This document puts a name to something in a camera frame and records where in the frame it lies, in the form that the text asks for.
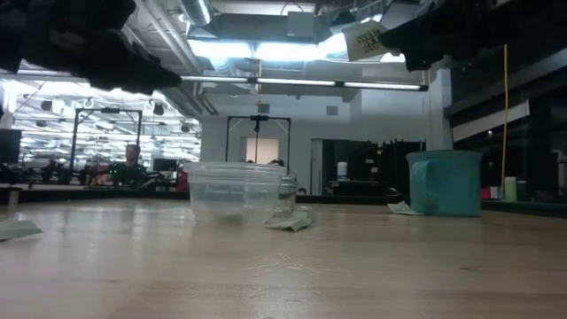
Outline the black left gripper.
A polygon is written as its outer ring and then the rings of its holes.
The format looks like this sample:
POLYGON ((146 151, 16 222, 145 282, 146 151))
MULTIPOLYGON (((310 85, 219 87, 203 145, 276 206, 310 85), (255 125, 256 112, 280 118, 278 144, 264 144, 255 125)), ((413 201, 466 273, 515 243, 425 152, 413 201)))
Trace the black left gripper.
POLYGON ((86 78, 100 89, 151 94, 182 79, 121 32, 129 0, 1 0, 1 68, 22 61, 86 78))

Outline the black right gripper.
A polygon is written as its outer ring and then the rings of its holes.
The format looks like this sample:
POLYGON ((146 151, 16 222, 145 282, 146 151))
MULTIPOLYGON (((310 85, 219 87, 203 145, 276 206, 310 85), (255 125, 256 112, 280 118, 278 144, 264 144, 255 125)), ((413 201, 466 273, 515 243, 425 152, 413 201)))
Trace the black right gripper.
POLYGON ((504 44, 566 45, 566 0, 435 1, 417 25, 407 22, 380 36, 405 57, 408 71, 442 60, 472 58, 504 44))

